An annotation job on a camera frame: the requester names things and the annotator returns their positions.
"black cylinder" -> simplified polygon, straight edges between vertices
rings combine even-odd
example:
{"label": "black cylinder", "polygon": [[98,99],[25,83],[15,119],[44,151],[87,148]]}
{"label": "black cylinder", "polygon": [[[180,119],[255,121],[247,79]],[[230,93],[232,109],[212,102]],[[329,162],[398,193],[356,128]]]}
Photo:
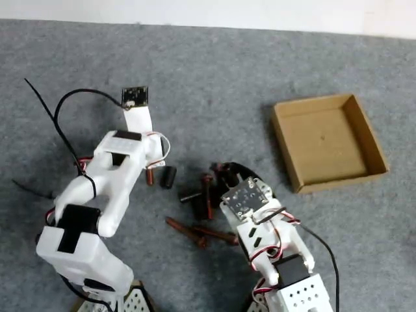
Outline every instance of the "black cylinder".
{"label": "black cylinder", "polygon": [[176,167],[166,166],[164,168],[163,176],[161,179],[161,187],[164,189],[171,189],[174,185],[176,176]]}

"black cable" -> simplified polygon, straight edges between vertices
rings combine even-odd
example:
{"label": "black cable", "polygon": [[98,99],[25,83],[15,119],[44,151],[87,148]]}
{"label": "black cable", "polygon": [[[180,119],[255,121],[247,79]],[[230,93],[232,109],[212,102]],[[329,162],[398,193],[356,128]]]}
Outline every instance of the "black cable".
{"label": "black cable", "polygon": [[32,88],[33,92],[36,94],[36,96],[38,97],[40,103],[42,104],[42,106],[44,107],[47,115],[49,116],[49,118],[51,119],[51,121],[53,122],[53,125],[55,126],[55,129],[57,130],[60,138],[62,139],[62,141],[64,141],[66,147],[68,148],[68,150],[70,151],[77,169],[78,169],[78,174],[81,174],[81,172],[83,171],[81,164],[78,161],[78,156],[75,152],[75,150],[72,148],[72,145],[70,144],[70,142],[68,141],[68,139],[66,138],[65,134],[62,132],[62,129],[60,128],[59,124],[55,122],[55,120],[53,119],[53,115],[51,113],[51,111],[49,110],[49,108],[47,107],[44,99],[41,97],[41,95],[39,94],[39,92],[37,91],[37,89],[35,89],[35,87],[29,82],[29,80],[27,80],[25,78],[26,83]]}
{"label": "black cable", "polygon": [[42,194],[41,192],[38,192],[37,190],[33,190],[33,189],[29,188],[29,187],[26,187],[25,185],[23,185],[23,184],[21,184],[21,183],[17,182],[15,179],[12,179],[12,182],[13,182],[16,186],[18,186],[19,188],[21,188],[22,190],[25,190],[26,192],[32,193],[33,195],[36,195],[36,196],[39,196],[39,197],[43,197],[43,198],[47,198],[47,199],[49,199],[49,200],[53,200],[53,199],[55,199],[55,198],[52,196],[52,192],[50,192],[49,194]]}
{"label": "black cable", "polygon": [[105,306],[106,308],[107,308],[107,310],[109,311],[109,312],[117,312],[117,310],[118,310],[118,308],[116,307],[116,310],[115,311],[113,311],[112,309],[111,309],[111,306],[107,303],[107,302],[105,302],[105,301],[103,301],[103,300],[96,300],[96,299],[93,299],[93,298],[89,298],[89,297],[87,297],[87,296],[85,296],[82,292],[80,292],[80,291],[78,291],[74,286],[72,286],[72,284],[70,283],[70,281],[68,281],[68,279],[67,278],[65,278],[64,276],[62,276],[62,275],[60,275],[59,274],[59,276],[62,278],[62,280],[64,281],[64,283],[65,283],[65,285],[66,286],[68,286],[68,288],[74,293],[74,294],[76,294],[79,298],[81,298],[81,299],[83,299],[83,300],[85,300],[85,301],[88,301],[88,302],[91,302],[92,304],[102,304],[103,306]]}
{"label": "black cable", "polygon": [[109,95],[109,94],[107,94],[105,92],[102,92],[102,91],[96,90],[96,89],[85,89],[85,88],[75,89],[75,90],[72,90],[71,92],[68,92],[64,96],[62,96],[62,98],[59,100],[58,106],[56,107],[55,114],[53,116],[53,119],[54,119],[55,122],[58,122],[59,111],[60,111],[62,105],[64,104],[65,100],[68,99],[70,96],[76,94],[76,93],[94,93],[94,94],[99,94],[99,95],[104,96],[105,98],[109,99],[110,101],[112,101],[116,106],[118,106],[118,107],[120,107],[122,109],[125,109],[120,102],[118,102],[111,95]]}
{"label": "black cable", "polygon": [[[35,87],[29,82],[29,80],[27,80],[26,78],[25,78],[25,81],[26,81],[26,83],[32,88],[32,90],[33,90],[33,92],[36,94],[36,96],[38,97],[38,99],[39,99],[39,101],[40,101],[40,103],[42,104],[42,106],[44,107],[44,109],[45,109],[45,111],[47,112],[47,115],[49,116],[49,118],[51,119],[51,121],[53,122],[53,125],[55,126],[55,129],[57,130],[57,132],[58,132],[58,134],[59,134],[59,136],[61,137],[61,139],[62,139],[62,141],[65,143],[65,145],[66,145],[66,147],[68,148],[68,150],[70,151],[70,153],[71,153],[71,155],[72,155],[72,157],[73,157],[73,159],[74,159],[74,161],[75,161],[75,165],[76,165],[76,167],[77,167],[77,170],[78,170],[78,175],[79,176],[84,176],[84,177],[86,177],[88,180],[90,180],[90,182],[91,182],[91,184],[92,184],[92,192],[93,192],[93,195],[94,195],[94,197],[96,197],[97,196],[97,188],[96,188],[96,184],[95,184],[95,182],[94,182],[94,180],[91,178],[91,177],[89,177],[87,174],[86,174],[86,172],[83,170],[83,168],[82,168],[82,166],[81,166],[81,164],[79,163],[79,160],[78,160],[78,156],[77,156],[77,154],[76,154],[76,152],[75,152],[75,150],[74,150],[74,148],[72,147],[72,145],[71,145],[71,143],[70,143],[70,141],[66,138],[66,135],[64,134],[64,132],[62,131],[62,129],[60,128],[60,126],[59,126],[59,123],[57,122],[57,120],[55,121],[55,119],[54,119],[54,116],[52,115],[52,113],[51,113],[51,111],[49,110],[49,108],[47,107],[47,105],[46,105],[46,103],[45,103],[45,101],[44,101],[44,99],[42,99],[42,97],[41,97],[41,95],[39,94],[39,92],[37,91],[37,89],[35,89]],[[101,91],[98,91],[98,90],[96,90],[96,92],[93,92],[93,93],[98,93],[98,94],[104,94],[104,92],[101,92]],[[68,94],[66,94],[64,97],[62,97],[62,99],[59,101],[59,107],[61,107],[62,106],[62,104],[63,104],[63,101],[69,96]],[[55,114],[56,114],[56,116],[58,116],[58,114],[59,114],[59,110],[55,110]]]}
{"label": "black cable", "polygon": [[314,238],[316,238],[322,245],[324,245],[327,251],[330,253],[333,269],[335,271],[335,311],[339,312],[339,271],[338,271],[337,262],[335,260],[335,256],[330,246],[325,242],[325,240],[320,238],[315,232],[313,232],[311,229],[304,226],[303,224],[299,224],[299,226],[305,231],[307,231],[309,234],[314,236]]}
{"label": "black cable", "polygon": [[269,221],[271,218],[273,218],[274,216],[277,216],[278,214],[280,214],[282,211],[285,211],[285,210],[286,210],[286,207],[282,207],[278,209],[277,211],[275,211],[274,213],[270,213],[268,216],[264,217],[260,221],[253,220],[253,223],[258,226],[259,224]]}

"screw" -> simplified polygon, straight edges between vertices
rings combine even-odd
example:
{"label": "screw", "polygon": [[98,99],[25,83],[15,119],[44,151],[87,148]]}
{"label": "screw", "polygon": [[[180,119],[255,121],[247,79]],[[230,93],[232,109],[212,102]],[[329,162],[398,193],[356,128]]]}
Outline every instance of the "screw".
{"label": "screw", "polygon": [[151,187],[153,185],[153,169],[146,169],[146,182]]}
{"label": "screw", "polygon": [[187,203],[190,200],[193,200],[194,198],[197,198],[197,197],[199,197],[201,195],[202,195],[201,192],[195,192],[195,193],[192,193],[192,194],[180,194],[179,195],[179,201],[181,203]]}
{"label": "screw", "polygon": [[177,231],[186,235],[188,238],[190,238],[193,242],[195,242],[198,245],[199,248],[205,249],[205,247],[207,247],[207,239],[205,237],[200,237],[198,234],[194,233],[189,227],[180,224],[178,221],[170,217],[166,217],[166,223],[172,226]]}
{"label": "screw", "polygon": [[209,194],[209,188],[213,183],[213,177],[211,174],[204,174],[201,178],[202,182],[202,194],[205,196],[205,204],[208,210],[208,219],[213,219],[213,208],[211,207],[211,196]]}
{"label": "screw", "polygon": [[239,244],[239,239],[234,234],[214,231],[213,229],[209,229],[208,227],[203,227],[203,226],[192,226],[191,229],[193,229],[194,231],[212,236],[212,237],[216,237],[223,241],[226,241],[228,244],[233,245],[233,246],[236,246]]}

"red wire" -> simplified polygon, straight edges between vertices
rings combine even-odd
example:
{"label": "red wire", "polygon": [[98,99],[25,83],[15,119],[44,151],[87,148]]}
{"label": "red wire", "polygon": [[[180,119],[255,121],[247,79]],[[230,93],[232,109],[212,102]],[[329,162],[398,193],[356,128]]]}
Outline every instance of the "red wire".
{"label": "red wire", "polygon": [[52,208],[52,209],[50,209],[50,210],[48,210],[47,211],[47,213],[45,214],[45,223],[47,224],[47,225],[49,225],[49,222],[48,222],[48,219],[49,219],[49,217],[52,215],[52,213],[54,213],[55,212],[55,207],[54,208]]}

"brown cardboard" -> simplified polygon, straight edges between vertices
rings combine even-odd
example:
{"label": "brown cardboard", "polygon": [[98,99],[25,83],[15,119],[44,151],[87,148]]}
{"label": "brown cardboard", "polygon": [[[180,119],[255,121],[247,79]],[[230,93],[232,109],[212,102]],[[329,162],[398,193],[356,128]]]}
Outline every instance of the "brown cardboard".
{"label": "brown cardboard", "polygon": [[361,183],[389,171],[352,94],[278,103],[272,119],[295,192]]}

